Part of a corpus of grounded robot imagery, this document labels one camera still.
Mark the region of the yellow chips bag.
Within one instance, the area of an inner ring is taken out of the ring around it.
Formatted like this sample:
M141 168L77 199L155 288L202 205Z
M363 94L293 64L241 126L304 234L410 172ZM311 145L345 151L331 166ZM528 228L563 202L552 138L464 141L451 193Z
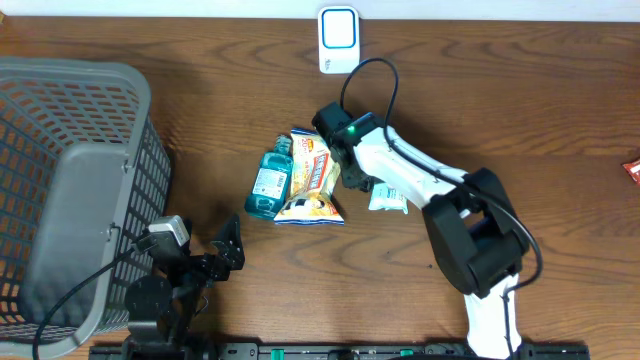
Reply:
M293 170L289 197L275 216L278 225L343 225L344 219L332 203L340 177L340 166L322 137L310 130L294 128Z

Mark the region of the pale green wet wipes pack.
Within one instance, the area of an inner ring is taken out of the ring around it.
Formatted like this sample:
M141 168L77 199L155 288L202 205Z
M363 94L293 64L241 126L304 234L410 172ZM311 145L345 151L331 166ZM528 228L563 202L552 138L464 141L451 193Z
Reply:
M405 215L409 213L406 197L386 183L376 183L373 186L368 209L371 211L401 211Z

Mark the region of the teal mouthwash bottle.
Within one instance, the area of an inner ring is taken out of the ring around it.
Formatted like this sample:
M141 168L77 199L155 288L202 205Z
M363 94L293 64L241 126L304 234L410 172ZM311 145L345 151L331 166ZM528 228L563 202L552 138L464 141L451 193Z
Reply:
M261 158L253 187L244 204L249 215L273 220L284 206L294 164L291 146L291 138L279 135L274 149Z

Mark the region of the red orange snack stick packet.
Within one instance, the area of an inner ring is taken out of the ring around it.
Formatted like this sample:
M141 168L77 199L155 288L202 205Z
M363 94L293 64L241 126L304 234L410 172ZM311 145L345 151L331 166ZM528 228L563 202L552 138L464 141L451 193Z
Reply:
M632 162L625 163L622 165L626 173L632 179L632 181L636 184L640 184L640 159L636 159Z

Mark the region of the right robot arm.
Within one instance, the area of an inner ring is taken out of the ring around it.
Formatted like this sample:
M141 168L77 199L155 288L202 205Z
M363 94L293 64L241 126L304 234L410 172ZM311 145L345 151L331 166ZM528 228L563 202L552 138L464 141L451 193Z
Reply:
M444 165L380 117L355 119L337 103L319 110L312 125L344 187L369 192L385 183L421 210L437 265L465 298L471 350L481 358L514 357L522 339L513 297L532 245L498 177Z

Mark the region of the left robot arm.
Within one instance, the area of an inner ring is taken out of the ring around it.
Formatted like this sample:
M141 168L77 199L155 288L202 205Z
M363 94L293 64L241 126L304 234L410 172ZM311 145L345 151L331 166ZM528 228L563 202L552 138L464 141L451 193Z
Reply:
M215 254L193 255L191 230L181 217L161 217L133 243L161 272L145 275L128 286L125 307L130 336L122 346L124 359L216 359L209 340L191 335L191 321L200 314L203 291L229 279L244 267L240 219L234 214L215 235Z

